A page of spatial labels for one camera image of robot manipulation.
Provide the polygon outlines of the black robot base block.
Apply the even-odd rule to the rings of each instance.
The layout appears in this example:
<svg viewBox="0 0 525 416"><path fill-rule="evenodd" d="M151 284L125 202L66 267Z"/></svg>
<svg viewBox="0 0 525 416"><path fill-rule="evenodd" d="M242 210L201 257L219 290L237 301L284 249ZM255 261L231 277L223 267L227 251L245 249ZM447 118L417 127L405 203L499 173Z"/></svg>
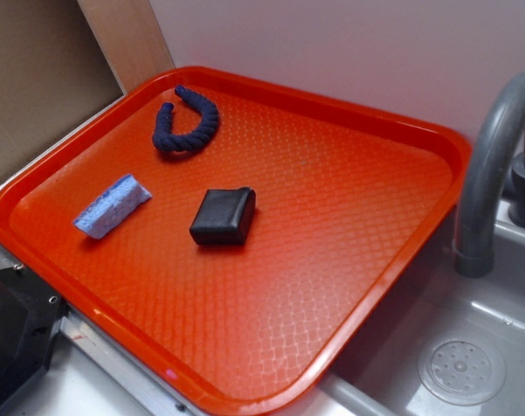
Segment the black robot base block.
<svg viewBox="0 0 525 416"><path fill-rule="evenodd" d="M49 371L65 308L33 270L0 270L0 413Z"/></svg>

